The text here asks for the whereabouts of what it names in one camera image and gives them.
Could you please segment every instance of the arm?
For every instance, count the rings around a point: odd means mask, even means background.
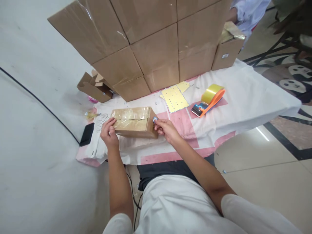
[[[239,0],[232,6],[229,12],[227,21],[232,21],[234,24],[249,19],[259,8],[262,2],[270,3],[270,0]]]
[[[236,194],[223,176],[209,162],[203,159],[177,132],[170,120],[157,120],[155,129],[159,135],[175,148],[188,165],[199,184],[209,195],[218,211],[222,214],[221,200],[226,194]]]
[[[227,21],[232,21],[234,24],[237,22],[237,8],[232,7],[228,13]]]
[[[101,138],[107,146],[110,182],[110,218],[116,214],[126,214],[133,224],[133,201],[130,184],[119,153],[119,140],[115,133],[114,118],[103,124]]]

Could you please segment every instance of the patterned rug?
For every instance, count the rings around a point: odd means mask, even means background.
[[[298,160],[312,158],[312,70],[296,64],[295,48],[281,48],[248,64],[265,78],[301,100],[301,109],[295,117],[279,116],[264,126]],[[300,58],[312,62],[311,55]]]

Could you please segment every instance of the orange tape dispenser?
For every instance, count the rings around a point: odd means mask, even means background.
[[[199,118],[203,117],[221,100],[224,93],[224,87],[217,84],[210,85],[201,96],[201,103],[195,104],[191,111]]]

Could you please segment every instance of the phone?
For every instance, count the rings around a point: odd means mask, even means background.
[[[84,129],[85,130],[84,130],[84,133],[82,134],[81,141],[79,144],[80,147],[90,144],[93,129],[94,129],[94,123],[88,124],[87,126],[85,126]]]

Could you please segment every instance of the white shirt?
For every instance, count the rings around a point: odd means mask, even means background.
[[[266,12],[271,0],[233,0],[231,8],[237,9],[237,27],[246,35],[246,40],[251,35],[251,30],[259,23]]]
[[[280,213],[233,194],[222,198],[221,208],[224,217],[193,180],[181,175],[160,176],[145,188],[135,233],[301,233]],[[130,218],[115,215],[103,232],[108,233],[133,233]]]

